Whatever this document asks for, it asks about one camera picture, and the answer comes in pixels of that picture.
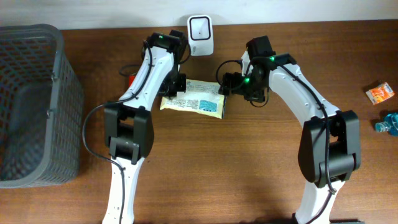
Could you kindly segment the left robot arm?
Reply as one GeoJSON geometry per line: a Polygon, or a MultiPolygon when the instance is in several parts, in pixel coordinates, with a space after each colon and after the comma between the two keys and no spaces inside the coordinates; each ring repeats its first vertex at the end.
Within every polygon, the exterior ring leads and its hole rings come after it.
{"type": "Polygon", "coordinates": [[[179,68],[187,46],[184,32],[154,32],[144,42],[134,81],[117,102],[104,106],[105,145],[113,174],[103,223],[134,223],[138,176],[154,143],[152,106],[157,96],[185,92],[186,76],[179,68]]]}

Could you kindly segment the yellow snack bag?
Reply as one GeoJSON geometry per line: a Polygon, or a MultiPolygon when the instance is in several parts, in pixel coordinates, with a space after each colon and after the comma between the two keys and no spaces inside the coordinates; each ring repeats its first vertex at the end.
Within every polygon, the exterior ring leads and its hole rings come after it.
{"type": "Polygon", "coordinates": [[[187,79],[186,91],[171,98],[163,97],[160,110],[189,111],[223,119],[226,97],[218,93],[219,88],[217,82],[187,79]]]}

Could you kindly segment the red snack bag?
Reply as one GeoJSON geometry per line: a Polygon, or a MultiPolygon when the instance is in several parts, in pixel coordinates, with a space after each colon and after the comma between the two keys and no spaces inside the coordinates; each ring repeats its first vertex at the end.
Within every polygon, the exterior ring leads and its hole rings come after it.
{"type": "Polygon", "coordinates": [[[130,75],[129,76],[129,86],[131,86],[135,80],[136,76],[135,75],[130,75]]]}

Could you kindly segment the orange tissue pack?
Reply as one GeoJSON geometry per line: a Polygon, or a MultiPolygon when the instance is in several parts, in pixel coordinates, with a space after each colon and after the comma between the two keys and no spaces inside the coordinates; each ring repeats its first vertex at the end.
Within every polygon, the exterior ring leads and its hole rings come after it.
{"type": "Polygon", "coordinates": [[[393,89],[387,82],[381,83],[375,88],[372,88],[366,92],[366,96],[369,98],[372,104],[376,105],[383,101],[392,98],[395,95],[393,89]]]}

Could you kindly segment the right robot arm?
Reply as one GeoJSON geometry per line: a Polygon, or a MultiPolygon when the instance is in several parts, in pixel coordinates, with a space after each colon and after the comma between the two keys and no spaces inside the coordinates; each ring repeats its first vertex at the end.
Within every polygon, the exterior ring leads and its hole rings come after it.
{"type": "Polygon", "coordinates": [[[329,223],[338,192],[361,165],[358,115],[326,100],[305,78],[293,56],[277,54],[266,35],[248,41],[237,63],[241,72],[216,79],[219,94],[241,95],[261,108],[273,91],[302,127],[298,165],[305,187],[291,223],[329,223]]]}

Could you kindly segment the blue mouthwash bottle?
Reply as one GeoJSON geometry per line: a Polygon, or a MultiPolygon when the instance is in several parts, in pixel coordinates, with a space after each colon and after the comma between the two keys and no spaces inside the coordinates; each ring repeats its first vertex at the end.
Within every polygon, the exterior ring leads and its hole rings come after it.
{"type": "Polygon", "coordinates": [[[384,120],[374,125],[376,132],[388,132],[392,136],[397,136],[397,113],[385,116],[384,120]]]}

